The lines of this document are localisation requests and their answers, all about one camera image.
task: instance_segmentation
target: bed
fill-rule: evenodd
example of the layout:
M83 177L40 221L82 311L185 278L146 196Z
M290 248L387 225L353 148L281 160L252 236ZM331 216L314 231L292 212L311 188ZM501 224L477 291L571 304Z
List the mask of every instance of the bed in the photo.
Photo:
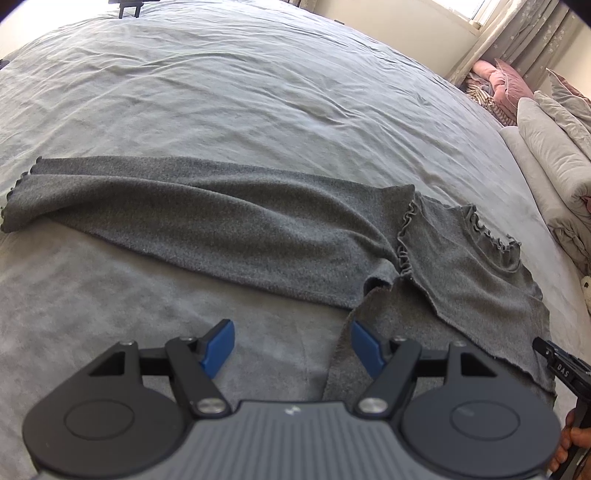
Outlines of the bed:
M49 33L0 72L0 194L39 155L172 155L474 203L522 261L553 340L591 360L577 270L490 114L416 61L277 0L163 0ZM0 478L33 475L28 409L120 340L160 346L236 322L228 399L315 400L347 311L230 284L49 219L0 238ZM557 386L563 417L573 399Z

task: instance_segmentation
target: floral curtain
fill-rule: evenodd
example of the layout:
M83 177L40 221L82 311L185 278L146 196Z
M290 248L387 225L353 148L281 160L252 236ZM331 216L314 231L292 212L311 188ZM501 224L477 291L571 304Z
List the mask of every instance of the floral curtain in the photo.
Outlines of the floral curtain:
M582 25L558 0L529 0L482 56L505 60L536 90L548 66L560 58Z
M479 58L492 64L502 59L534 90L543 81L546 67L553 66L582 24L559 0L512 0L447 79L460 85Z

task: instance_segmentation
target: hand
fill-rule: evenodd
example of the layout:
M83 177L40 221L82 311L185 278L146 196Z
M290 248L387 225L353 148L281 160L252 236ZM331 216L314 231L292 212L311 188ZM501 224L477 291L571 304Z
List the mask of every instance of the hand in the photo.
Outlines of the hand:
M566 416L564 428L560 433L560 444L554 454L554 458L550 461L548 469L552 472L558 470L561 463L564 463L568 457L568 450L571 445L582 447L585 449L591 448L591 429L572 428L574 423L574 410L571 410ZM591 480L591 462L588 462L583 467L578 479L574 480Z

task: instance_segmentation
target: striped fabric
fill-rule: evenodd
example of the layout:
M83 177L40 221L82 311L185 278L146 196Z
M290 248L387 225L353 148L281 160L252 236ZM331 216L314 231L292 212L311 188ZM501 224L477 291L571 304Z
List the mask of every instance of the striped fabric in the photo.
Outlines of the striped fabric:
M493 97L482 90L478 85L466 85L466 95L474 100L478 105L490 112L503 126L510 127L517 125L517 122L508 117L495 103Z

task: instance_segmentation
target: wall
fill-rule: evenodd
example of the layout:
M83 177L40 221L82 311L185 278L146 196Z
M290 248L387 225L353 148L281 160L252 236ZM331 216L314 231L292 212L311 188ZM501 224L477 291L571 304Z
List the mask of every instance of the wall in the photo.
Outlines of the wall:
M26 0L0 23L0 59L51 30L118 8L107 0Z
M583 25L562 58L552 68L583 95L591 98L591 28ZM540 88L550 93L550 81Z
M432 0L318 0L314 12L384 42L442 76L478 39L478 30Z

